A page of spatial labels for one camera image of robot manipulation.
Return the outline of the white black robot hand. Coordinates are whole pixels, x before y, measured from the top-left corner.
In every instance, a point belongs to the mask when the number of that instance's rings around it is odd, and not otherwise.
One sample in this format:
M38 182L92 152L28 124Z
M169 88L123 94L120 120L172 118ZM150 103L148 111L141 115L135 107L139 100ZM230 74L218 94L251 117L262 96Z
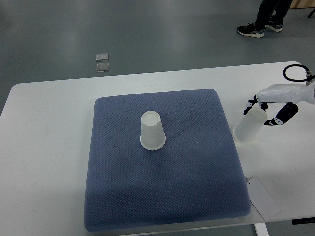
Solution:
M265 126L280 126L287 123L299 111L298 103L315 103L315 84L275 84L257 93L252 99L247 101L243 114L255 105L266 111L269 104L284 104L278 113L270 120L265 121Z

